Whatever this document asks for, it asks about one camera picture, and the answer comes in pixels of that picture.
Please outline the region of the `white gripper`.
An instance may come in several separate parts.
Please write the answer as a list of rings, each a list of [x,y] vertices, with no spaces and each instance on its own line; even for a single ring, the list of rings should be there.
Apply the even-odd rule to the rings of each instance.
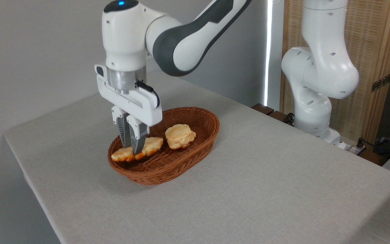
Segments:
[[[95,65],[96,80],[100,95],[114,104],[113,123],[118,126],[124,148],[132,146],[133,154],[142,152],[149,126],[162,120],[162,109],[158,96],[154,92],[140,87],[124,93],[112,88],[107,82],[107,68]]]

